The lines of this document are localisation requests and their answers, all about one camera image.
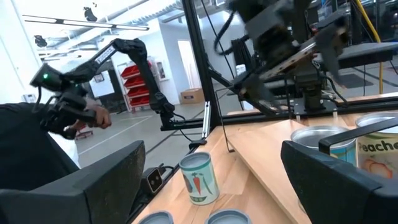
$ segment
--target can label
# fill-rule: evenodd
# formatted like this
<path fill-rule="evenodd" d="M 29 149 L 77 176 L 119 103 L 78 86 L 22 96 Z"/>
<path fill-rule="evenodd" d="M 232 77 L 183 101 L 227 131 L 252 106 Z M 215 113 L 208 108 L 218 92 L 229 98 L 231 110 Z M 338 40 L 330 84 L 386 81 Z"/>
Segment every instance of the can label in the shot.
<path fill-rule="evenodd" d="M 198 169 L 181 168 L 181 171 L 192 203 L 207 205 L 218 198 L 220 191 L 211 161 L 198 167 Z"/>
<path fill-rule="evenodd" d="M 330 156 L 333 156 L 342 161 L 349 162 L 350 164 L 356 166 L 356 156 L 355 156 L 355 145 L 350 144 L 348 147 L 332 149 L 330 151 Z"/>
<path fill-rule="evenodd" d="M 357 138 L 358 165 L 372 174 L 388 179 L 398 178 L 398 138 L 368 134 Z"/>

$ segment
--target open can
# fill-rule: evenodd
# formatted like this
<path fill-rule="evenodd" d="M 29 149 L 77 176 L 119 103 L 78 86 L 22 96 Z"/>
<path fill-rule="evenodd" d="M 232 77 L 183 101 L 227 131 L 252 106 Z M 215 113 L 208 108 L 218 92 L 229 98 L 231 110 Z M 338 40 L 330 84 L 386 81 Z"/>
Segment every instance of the open can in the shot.
<path fill-rule="evenodd" d="M 207 205 L 218 198 L 220 191 L 209 153 L 196 152 L 185 156 L 180 161 L 180 168 L 193 204 Z"/>
<path fill-rule="evenodd" d="M 219 210 L 210 215 L 205 224 L 252 224 L 250 218 L 236 209 Z"/>
<path fill-rule="evenodd" d="M 139 224 L 174 224 L 174 221 L 169 212 L 159 211 L 144 217 Z"/>
<path fill-rule="evenodd" d="M 371 113 L 355 121 L 357 127 L 397 118 L 396 112 Z M 357 138 L 358 166 L 372 174 L 398 179 L 398 127 Z"/>
<path fill-rule="evenodd" d="M 319 140 L 345 131 L 348 129 L 339 126 L 311 126 L 294 131 L 290 138 L 293 142 L 318 150 Z M 332 145 L 330 155 L 356 166 L 355 139 Z"/>

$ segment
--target cardboard box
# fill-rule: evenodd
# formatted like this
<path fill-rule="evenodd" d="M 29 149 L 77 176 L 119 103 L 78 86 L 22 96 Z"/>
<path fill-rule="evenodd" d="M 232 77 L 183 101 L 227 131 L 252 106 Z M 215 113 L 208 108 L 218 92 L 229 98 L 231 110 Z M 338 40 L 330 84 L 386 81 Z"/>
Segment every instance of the cardboard box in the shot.
<path fill-rule="evenodd" d="M 205 101 L 205 96 L 201 88 L 194 88 L 181 92 L 181 103 L 201 103 Z"/>

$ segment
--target yellow cable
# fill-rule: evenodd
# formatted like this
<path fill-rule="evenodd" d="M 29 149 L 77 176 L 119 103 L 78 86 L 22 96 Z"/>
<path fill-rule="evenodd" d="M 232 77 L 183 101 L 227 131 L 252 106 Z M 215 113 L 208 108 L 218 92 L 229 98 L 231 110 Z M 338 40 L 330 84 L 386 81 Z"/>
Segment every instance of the yellow cable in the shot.
<path fill-rule="evenodd" d="M 366 23 L 368 24 L 369 28 L 371 29 L 374 37 L 376 38 L 376 42 L 381 43 L 379 34 L 377 34 L 377 31 L 373 27 L 372 22 L 369 19 L 368 15 L 366 14 L 361 1 L 355 0 L 355 2 L 359 8 L 359 11 L 361 11 L 362 16 L 365 18 Z M 380 62 L 380 66 L 379 66 L 379 94 L 383 94 L 383 63 L 382 62 Z"/>

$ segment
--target peaches can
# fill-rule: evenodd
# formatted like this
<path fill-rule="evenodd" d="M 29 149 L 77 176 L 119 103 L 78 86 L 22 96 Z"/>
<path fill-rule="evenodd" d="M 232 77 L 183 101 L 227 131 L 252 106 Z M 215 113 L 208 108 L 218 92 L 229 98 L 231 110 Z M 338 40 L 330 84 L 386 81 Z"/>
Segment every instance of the peaches can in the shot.
<path fill-rule="evenodd" d="M 371 113 L 358 118 L 357 127 L 398 117 L 395 112 Z M 387 179 L 398 179 L 398 127 L 356 139 L 358 167 Z"/>

